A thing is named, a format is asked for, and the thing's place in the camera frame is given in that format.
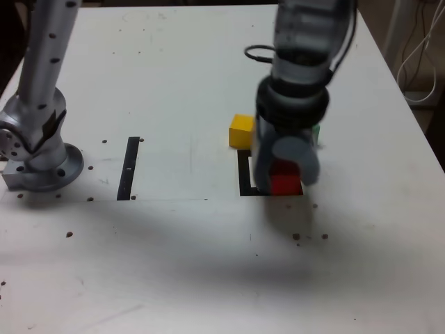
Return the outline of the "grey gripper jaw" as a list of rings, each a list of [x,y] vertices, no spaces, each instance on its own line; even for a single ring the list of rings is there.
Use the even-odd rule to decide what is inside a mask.
[[[252,139],[253,177],[258,190],[272,193],[270,168],[274,161],[273,146],[277,140],[274,126],[265,120],[255,120]]]
[[[275,142],[273,154],[281,160],[296,164],[300,170],[300,179],[305,186],[317,183],[320,163],[309,141],[295,136],[282,137]]]

